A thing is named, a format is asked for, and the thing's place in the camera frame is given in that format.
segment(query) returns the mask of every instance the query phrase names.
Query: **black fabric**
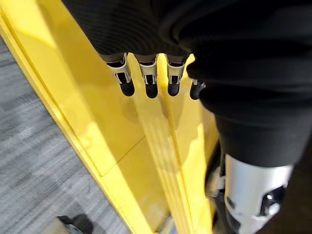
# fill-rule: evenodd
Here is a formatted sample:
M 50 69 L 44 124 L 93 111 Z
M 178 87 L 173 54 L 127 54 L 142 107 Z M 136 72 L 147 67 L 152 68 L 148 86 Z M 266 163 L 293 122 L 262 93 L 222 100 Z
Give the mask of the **black fabric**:
M 200 100 L 215 113 L 222 148 L 240 161 L 296 164 L 305 150 L 312 131 L 311 15 L 301 21 L 298 36 L 291 24 L 285 30 L 280 12 L 306 16 L 312 10 L 307 2 L 240 1 L 240 7 L 218 10 L 180 32 L 180 43 L 196 58 L 188 74 L 206 84 Z M 284 36 L 274 23 L 274 34 L 249 37 L 255 30 L 269 32 L 270 19 L 279 17 Z
M 103 55 L 186 55 L 157 33 L 157 20 L 146 0 L 63 0 L 96 51 Z

